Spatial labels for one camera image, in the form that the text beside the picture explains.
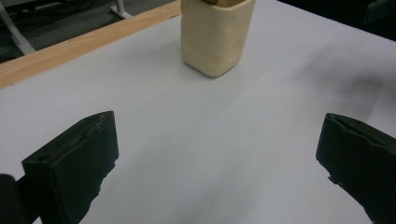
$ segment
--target pen holder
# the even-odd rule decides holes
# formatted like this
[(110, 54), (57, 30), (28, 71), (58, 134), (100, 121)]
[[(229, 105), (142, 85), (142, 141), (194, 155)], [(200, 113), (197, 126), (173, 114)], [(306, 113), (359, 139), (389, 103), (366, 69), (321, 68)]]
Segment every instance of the pen holder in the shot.
[(218, 77), (241, 59), (256, 0), (181, 0), (183, 61)]

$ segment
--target white surface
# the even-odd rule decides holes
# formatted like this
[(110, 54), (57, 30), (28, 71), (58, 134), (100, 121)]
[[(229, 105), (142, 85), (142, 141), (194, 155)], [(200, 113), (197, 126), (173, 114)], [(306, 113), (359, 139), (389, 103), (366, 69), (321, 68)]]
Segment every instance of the white surface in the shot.
[(245, 53), (208, 78), (180, 17), (0, 90), (0, 170), (114, 110), (120, 158), (81, 223), (369, 224), (316, 159), (327, 112), (396, 136), (396, 43), (258, 1)]

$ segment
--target table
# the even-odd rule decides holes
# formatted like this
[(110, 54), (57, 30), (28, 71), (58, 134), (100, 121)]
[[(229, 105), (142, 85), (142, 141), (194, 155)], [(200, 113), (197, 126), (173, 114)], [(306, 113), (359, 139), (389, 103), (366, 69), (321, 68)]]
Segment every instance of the table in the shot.
[(0, 170), (114, 110), (120, 158), (81, 223), (370, 223), (315, 159), (327, 112), (396, 136), (396, 43), (258, 1), (241, 62), (181, 60), (180, 17), (0, 90)]

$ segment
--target metal leg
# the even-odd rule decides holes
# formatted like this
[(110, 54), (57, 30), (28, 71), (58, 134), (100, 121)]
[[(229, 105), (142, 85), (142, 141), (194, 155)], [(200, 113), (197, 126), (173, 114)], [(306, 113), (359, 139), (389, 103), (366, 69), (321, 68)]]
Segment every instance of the metal leg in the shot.
[(122, 0), (116, 0), (116, 5), (111, 7), (111, 10), (123, 19), (131, 18), (132, 16), (125, 11), (125, 7)]
[(6, 9), (0, 2), (0, 17), (8, 27), (8, 30), (12, 34), (12, 40), (15, 45), (20, 49), (23, 54), (29, 54), (35, 52), (35, 49), (30, 45), (26, 38), (21, 34), (18, 28), (15, 26), (12, 19), (8, 16)]

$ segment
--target white table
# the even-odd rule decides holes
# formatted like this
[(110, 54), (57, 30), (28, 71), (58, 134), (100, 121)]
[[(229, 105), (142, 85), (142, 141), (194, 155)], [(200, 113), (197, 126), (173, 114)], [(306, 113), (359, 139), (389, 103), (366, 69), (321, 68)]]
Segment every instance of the white table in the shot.
[(371, 223), (315, 159), (327, 112), (396, 136), (396, 43), (258, 1), (241, 62), (181, 61), (180, 17), (0, 90), (0, 171), (116, 115), (120, 158), (81, 223)]

